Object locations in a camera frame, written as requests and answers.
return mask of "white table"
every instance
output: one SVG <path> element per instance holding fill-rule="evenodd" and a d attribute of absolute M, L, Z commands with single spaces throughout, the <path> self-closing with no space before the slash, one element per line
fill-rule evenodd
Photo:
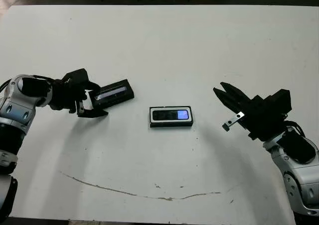
<path fill-rule="evenodd" d="M 317 7 L 11 7 L 0 81 L 86 68 L 101 86 L 128 78 L 135 92 L 102 120 L 39 108 L 18 154 L 11 215 L 294 224 L 269 153 L 239 125 L 222 129 L 233 113 L 212 88 L 230 82 L 250 97 L 289 89 L 289 119 L 318 144 L 318 53 Z M 149 107 L 188 105 L 191 129 L 149 128 Z"/>

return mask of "brown stain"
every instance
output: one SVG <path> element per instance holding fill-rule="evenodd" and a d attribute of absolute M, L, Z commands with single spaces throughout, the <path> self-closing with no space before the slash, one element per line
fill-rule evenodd
<path fill-rule="evenodd" d="M 169 197 L 169 198 L 156 198 L 156 199 L 163 199 L 163 200 L 166 200 L 166 201 L 173 201 L 173 199 L 176 199 L 176 198 Z"/>
<path fill-rule="evenodd" d="M 173 200 L 185 200 L 185 199 L 192 198 L 192 197 L 197 197 L 197 196 L 205 196 L 205 195 L 210 195 L 210 194 L 221 194 L 221 192 L 209 192 L 209 193 L 202 193 L 202 194 L 193 194 L 193 195 L 189 195 L 189 196 L 186 196 L 186 197 L 183 197 L 183 198 L 172 198 L 172 197 L 169 197 L 169 198 L 164 198 L 164 197 L 156 198 L 156 197 L 149 197 L 149 196 L 143 196 L 143 195 L 138 195 L 138 194 L 132 194 L 132 193 L 129 193 L 129 192 L 126 192 L 126 191 L 112 189 L 112 188 L 108 188 L 108 187 L 103 187 L 103 186 L 100 186 L 100 185 L 94 185 L 94 184 L 82 181 L 80 179 L 74 178 L 74 177 L 72 177 L 72 176 L 70 176 L 68 174 L 63 173 L 62 171 L 60 171 L 60 173 L 63 174 L 64 176 L 70 178 L 70 179 L 73 179 L 73 180 L 81 183 L 81 184 L 85 184 L 85 185 L 88 185 L 88 186 L 91 186 L 91 187 L 95 187 L 95 188 L 98 188 L 98 189 L 108 190 L 108 191 L 111 191 L 111 192 L 116 192 L 116 193 L 121 193 L 121 194 L 126 194 L 126 195 L 130 195 L 130 196 L 136 196 L 136 197 L 146 198 L 146 199 L 158 199 L 158 200 L 165 200 L 165 201 L 172 202 Z"/>

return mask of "metal bracket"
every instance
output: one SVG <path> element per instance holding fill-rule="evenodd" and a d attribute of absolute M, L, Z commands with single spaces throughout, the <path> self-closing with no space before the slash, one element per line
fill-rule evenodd
<path fill-rule="evenodd" d="M 229 119 L 227 122 L 225 122 L 223 124 L 223 128 L 225 129 L 225 131 L 229 131 L 229 127 L 231 127 L 233 124 L 235 124 L 236 122 L 238 122 L 239 120 L 241 120 L 244 117 L 244 113 L 239 112 L 236 116 L 234 116 L 232 119 Z"/>

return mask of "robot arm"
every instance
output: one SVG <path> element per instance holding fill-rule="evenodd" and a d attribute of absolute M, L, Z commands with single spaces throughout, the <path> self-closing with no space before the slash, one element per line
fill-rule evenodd
<path fill-rule="evenodd" d="M 290 92 L 281 89 L 265 99 L 249 99 L 231 84 L 221 85 L 225 91 L 214 88 L 215 94 L 236 113 L 223 128 L 229 131 L 238 122 L 249 137 L 264 142 L 283 175 L 296 224 L 319 224 L 319 151 L 297 123 L 285 120 L 292 109 Z"/>
<path fill-rule="evenodd" d="M 32 124 L 35 107 L 50 105 L 53 110 L 69 109 L 79 117 L 107 115 L 104 110 L 86 110 L 85 90 L 98 89 L 90 82 L 85 69 L 67 73 L 61 80 L 42 76 L 19 75 L 0 86 L 0 222 L 10 214 L 17 190 L 11 174 L 17 164 L 17 153 Z"/>

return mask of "stain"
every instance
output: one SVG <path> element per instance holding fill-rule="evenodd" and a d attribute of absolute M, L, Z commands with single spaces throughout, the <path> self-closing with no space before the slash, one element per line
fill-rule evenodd
<path fill-rule="evenodd" d="M 132 194 L 132 193 L 129 193 L 129 192 L 126 192 L 126 191 L 122 191 L 122 190 L 117 190 L 117 189 L 112 189 L 112 188 L 108 188 L 108 187 L 103 187 L 103 186 L 100 186 L 100 185 L 94 185 L 94 184 L 82 181 L 80 179 L 74 178 L 74 177 L 72 177 L 72 176 L 70 176 L 68 174 L 63 173 L 62 171 L 59 171 L 59 172 L 61 174 L 63 174 L 65 177 L 73 179 L 73 180 L 75 180 L 75 181 L 77 181 L 77 182 L 79 182 L 81 184 L 85 184 L 85 185 L 88 185 L 88 186 L 91 186 L 91 187 L 95 187 L 95 188 L 98 188 L 98 189 L 108 190 L 108 191 L 115 192 L 115 193 L 121 193 L 121 194 L 126 194 L 126 195 L 130 195 L 130 196 L 136 196 L 136 197 L 146 198 L 146 199 L 158 199 L 158 200 L 165 200 L 165 201 L 170 201 L 171 202 L 173 200 L 185 200 L 185 199 L 192 198 L 192 197 L 197 197 L 197 196 L 205 196 L 205 195 L 211 195 L 211 194 L 221 194 L 221 192 L 209 192 L 209 193 L 193 194 L 193 195 L 189 195 L 189 196 L 186 196 L 186 197 L 183 197 L 183 198 L 149 197 L 149 196 L 143 196 L 143 195 L 138 195 L 138 194 Z"/>
<path fill-rule="evenodd" d="M 193 194 L 193 195 L 189 195 L 189 196 L 186 196 L 184 198 L 181 198 L 181 200 L 192 198 L 192 197 L 197 197 L 197 196 L 209 195 L 209 194 L 220 194 L 220 192 L 210 192 L 210 193 L 204 193 L 204 194 Z"/>
<path fill-rule="evenodd" d="M 87 182 L 84 182 L 82 180 L 79 180 L 77 178 L 74 178 L 74 177 L 71 177 L 70 175 L 67 175 L 67 174 L 64 174 L 62 173 L 64 176 L 70 178 L 70 179 L 73 179 L 77 182 L 80 182 L 81 184 L 85 184 L 85 185 L 88 185 L 88 186 L 92 186 L 92 187 L 96 187 L 96 188 L 99 188 L 99 189 L 105 189 L 105 190 L 109 190 L 109 191 L 112 191 L 112 192 L 117 192 L 117 193 L 121 193 L 121 194 L 127 194 L 127 195 L 131 195 L 131 196 L 137 196 L 137 194 L 132 194 L 132 193 L 128 193 L 128 192 L 125 192 L 125 191 L 121 191 L 121 190 L 117 190 L 117 189 L 111 189 L 111 188 L 107 188 L 107 187 L 102 187 L 102 186 L 99 186 L 99 185 L 94 185 L 94 184 L 90 184 L 90 183 L 87 183 Z"/>
<path fill-rule="evenodd" d="M 169 198 L 157 198 L 157 199 L 163 199 L 163 200 L 166 200 L 166 201 L 173 201 L 173 199 L 175 199 L 175 198 L 169 197 Z"/>
<path fill-rule="evenodd" d="M 229 193 L 230 191 L 232 191 L 233 189 L 235 189 L 235 188 L 237 188 L 238 186 L 242 185 L 243 183 L 244 183 L 244 182 L 241 182 L 241 183 L 239 183 L 239 184 L 237 184 L 237 185 L 231 187 L 230 189 L 228 189 L 228 190 L 226 191 L 226 193 Z"/>

